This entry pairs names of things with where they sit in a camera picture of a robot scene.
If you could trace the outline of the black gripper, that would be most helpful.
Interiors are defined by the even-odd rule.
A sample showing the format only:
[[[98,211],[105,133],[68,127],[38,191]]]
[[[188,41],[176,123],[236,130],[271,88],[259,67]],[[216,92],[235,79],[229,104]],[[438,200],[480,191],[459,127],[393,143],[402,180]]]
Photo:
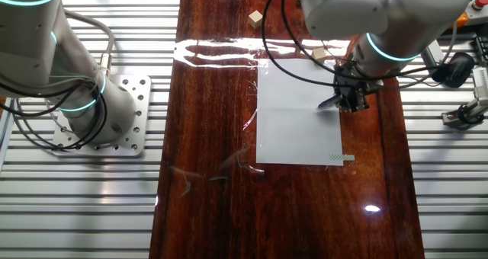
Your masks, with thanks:
[[[380,90],[380,82],[372,78],[363,79],[356,71],[348,66],[334,67],[334,91],[341,98],[341,108],[345,112],[355,113],[369,108],[365,96]]]

